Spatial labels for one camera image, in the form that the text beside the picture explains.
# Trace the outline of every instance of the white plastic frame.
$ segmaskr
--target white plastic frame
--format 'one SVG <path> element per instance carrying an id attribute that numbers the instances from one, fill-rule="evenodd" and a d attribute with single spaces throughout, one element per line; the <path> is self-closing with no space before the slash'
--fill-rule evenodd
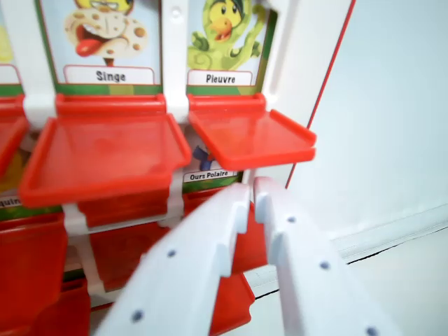
<path id="1" fill-rule="evenodd" d="M 41 129 L 56 116 L 55 89 L 34 0 L 0 0 L 22 88 L 24 112 L 31 127 Z"/>

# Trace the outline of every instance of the white surface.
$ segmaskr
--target white surface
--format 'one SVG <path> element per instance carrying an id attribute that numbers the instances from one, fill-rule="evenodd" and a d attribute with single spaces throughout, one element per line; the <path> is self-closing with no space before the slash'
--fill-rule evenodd
<path id="1" fill-rule="evenodd" d="M 55 89 L 34 0 L 0 0 L 0 5 L 25 93 L 25 114 L 33 127 L 42 128 L 56 116 Z"/>
<path id="2" fill-rule="evenodd" d="M 351 244 L 368 249 L 406 237 L 414 216 L 446 225 L 447 13 L 446 1 L 356 3 L 311 126 L 316 158 L 289 185 L 333 239 L 364 232 Z"/>
<path id="3" fill-rule="evenodd" d="M 206 335 L 237 233 L 247 230 L 249 197 L 248 185 L 233 184 L 165 235 L 141 257 L 96 335 Z"/>
<path id="4" fill-rule="evenodd" d="M 15 67 L 10 64 L 0 64 L 1 84 L 20 84 Z"/>
<path id="5" fill-rule="evenodd" d="M 332 238 L 336 250 L 339 251 L 345 262 L 350 263 L 410 239 L 446 228 L 448 226 L 447 207 L 441 206 L 344 237 L 335 238 L 329 234 L 328 238 Z M 271 265 L 253 269 L 246 272 L 245 275 L 256 297 L 279 289 L 277 273 Z"/>
<path id="6" fill-rule="evenodd" d="M 290 193 L 270 178 L 255 179 L 255 219 L 276 265 L 285 333 L 401 335 Z"/>
<path id="7" fill-rule="evenodd" d="M 162 1 L 162 73 L 167 112 L 187 123 L 187 45 L 189 0 Z"/>
<path id="8" fill-rule="evenodd" d="M 408 241 L 350 265 L 367 291 L 406 336 L 445 336 L 448 330 L 448 230 Z M 255 301 L 249 324 L 226 336 L 281 336 L 278 292 Z"/>

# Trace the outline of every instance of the red tray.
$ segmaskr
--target red tray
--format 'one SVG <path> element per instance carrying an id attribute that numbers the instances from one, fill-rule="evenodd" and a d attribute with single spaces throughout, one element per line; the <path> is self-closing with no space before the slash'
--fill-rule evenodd
<path id="1" fill-rule="evenodd" d="M 316 135 L 277 111 L 262 94 L 190 96 L 189 120 L 222 168 L 232 171 L 310 161 Z"/>
<path id="2" fill-rule="evenodd" d="M 66 109 L 60 108 L 68 112 L 49 119 L 22 177 L 24 205 L 46 207 L 168 188 L 173 171 L 190 162 L 190 147 L 172 115 L 163 113 L 165 103 L 153 101 L 152 110 L 144 104 L 140 110 L 147 109 L 146 114 L 130 108 L 129 115 L 115 113 L 114 100 L 109 103 L 92 106 L 92 115 L 86 116 L 75 114 L 70 100 Z"/>
<path id="3" fill-rule="evenodd" d="M 61 213 L 0 222 L 0 334 L 28 328 L 60 296 L 67 234 Z"/>
<path id="4" fill-rule="evenodd" d="M 255 296 L 243 274 L 221 278 L 210 335 L 221 335 L 249 323 L 251 321 L 249 307 L 254 302 Z"/>
<path id="5" fill-rule="evenodd" d="M 0 177 L 5 174 L 29 127 L 22 103 L 23 95 L 14 98 L 0 97 Z"/>

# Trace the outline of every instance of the label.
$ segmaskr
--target label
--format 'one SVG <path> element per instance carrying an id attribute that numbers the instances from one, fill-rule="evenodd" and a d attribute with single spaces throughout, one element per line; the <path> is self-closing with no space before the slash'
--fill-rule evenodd
<path id="1" fill-rule="evenodd" d="M 238 171 L 228 171 L 224 169 L 215 169 L 209 171 L 195 171 L 183 176 L 183 182 L 204 181 L 211 179 L 221 179 L 238 175 Z"/>
<path id="2" fill-rule="evenodd" d="M 190 0 L 188 18 L 187 92 L 260 92 L 277 15 L 257 0 Z"/>
<path id="3" fill-rule="evenodd" d="M 22 206 L 18 197 L 18 186 L 37 142 L 38 133 L 28 133 L 19 149 L 14 153 L 5 174 L 0 177 L 0 221 L 24 218 L 40 214 L 61 212 L 60 206 L 28 209 Z"/>
<path id="4" fill-rule="evenodd" d="M 159 0 L 35 0 L 56 91 L 162 92 Z"/>
<path id="5" fill-rule="evenodd" d="M 183 193 L 224 187 L 241 181 L 242 171 L 223 169 L 191 126 L 186 127 L 185 138 L 192 149 L 192 160 L 183 169 Z"/>
<path id="6" fill-rule="evenodd" d="M 0 9 L 0 97 L 23 93 L 14 54 Z"/>
<path id="7" fill-rule="evenodd" d="M 252 73 L 249 71 L 190 70 L 188 84 L 215 86 L 249 86 Z"/>
<path id="8" fill-rule="evenodd" d="M 17 205 L 22 205 L 18 196 L 0 197 L 0 209 L 16 207 Z"/>
<path id="9" fill-rule="evenodd" d="M 148 68 L 67 65 L 64 74 L 68 83 L 75 84 L 154 84 L 154 72 Z"/>

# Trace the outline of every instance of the red edge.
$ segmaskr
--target red edge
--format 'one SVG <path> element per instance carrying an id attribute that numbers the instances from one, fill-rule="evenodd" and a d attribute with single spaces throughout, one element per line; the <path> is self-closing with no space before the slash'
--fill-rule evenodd
<path id="1" fill-rule="evenodd" d="M 345 17 L 345 21 L 344 21 L 344 25 L 342 26 L 341 34 L 339 35 L 339 39 L 337 40 L 335 51 L 333 53 L 333 56 L 331 57 L 330 66 L 328 67 L 327 74 L 325 75 L 325 78 L 323 80 L 321 91 L 319 92 L 319 96 L 317 97 L 316 104 L 314 105 L 313 113 L 311 114 L 311 118 L 309 119 L 307 128 L 310 128 L 311 124 L 313 123 L 314 115 L 316 114 L 317 107 L 319 106 L 319 102 L 321 101 L 323 91 L 325 90 L 325 86 L 327 85 L 328 78 L 330 77 L 331 69 L 333 68 L 333 64 L 335 63 L 337 53 L 339 52 L 339 48 L 341 46 L 342 39 L 344 38 L 345 31 L 347 30 L 347 26 L 349 25 L 350 17 L 351 17 L 351 14 L 353 13 L 353 8 L 355 6 L 355 3 L 356 3 L 356 0 L 351 0 L 349 11 L 347 12 L 347 16 Z M 286 182 L 286 187 L 285 187 L 286 189 L 288 189 L 289 183 L 291 182 L 291 178 L 293 177 L 295 165 L 296 164 L 293 165 L 293 168 L 291 169 L 291 173 L 289 174 L 288 181 Z"/>
<path id="2" fill-rule="evenodd" d="M 25 117 L 17 117 L 17 120 L 11 125 L 6 143 L 0 143 L 0 177 L 2 177 L 8 168 L 9 162 L 13 159 L 14 153 L 20 146 L 20 142 L 29 128 Z"/>
<path id="3" fill-rule="evenodd" d="M 167 122 L 174 133 L 176 142 L 184 157 L 184 160 L 172 167 L 173 171 L 179 167 L 187 165 L 191 161 L 191 149 L 186 141 L 180 127 L 177 125 L 175 119 L 171 114 L 167 114 Z M 148 191 L 147 185 L 152 185 L 154 188 L 166 188 L 172 179 L 172 171 L 170 174 L 161 174 L 157 178 L 157 186 L 154 183 L 154 176 L 150 178 L 135 178 L 128 179 L 126 181 L 116 181 L 111 189 L 108 183 L 103 185 L 97 185 L 95 188 L 91 188 L 89 193 L 85 197 L 73 197 L 73 194 L 83 193 L 84 187 L 79 186 L 77 188 L 70 188 L 63 192 L 48 192 L 47 190 L 34 190 L 33 185 L 36 180 L 36 171 L 38 170 L 41 162 L 45 159 L 48 148 L 53 140 L 53 134 L 57 127 L 57 120 L 49 118 L 47 125 L 44 127 L 39 141 L 34 149 L 34 154 L 31 156 L 28 167 L 25 169 L 25 173 L 22 177 L 22 182 L 19 187 L 20 198 L 26 206 L 29 207 L 46 207 L 49 204 L 63 204 L 70 202 L 89 201 L 96 198 L 114 197 L 116 195 L 126 195 L 133 193 L 144 193 Z"/>

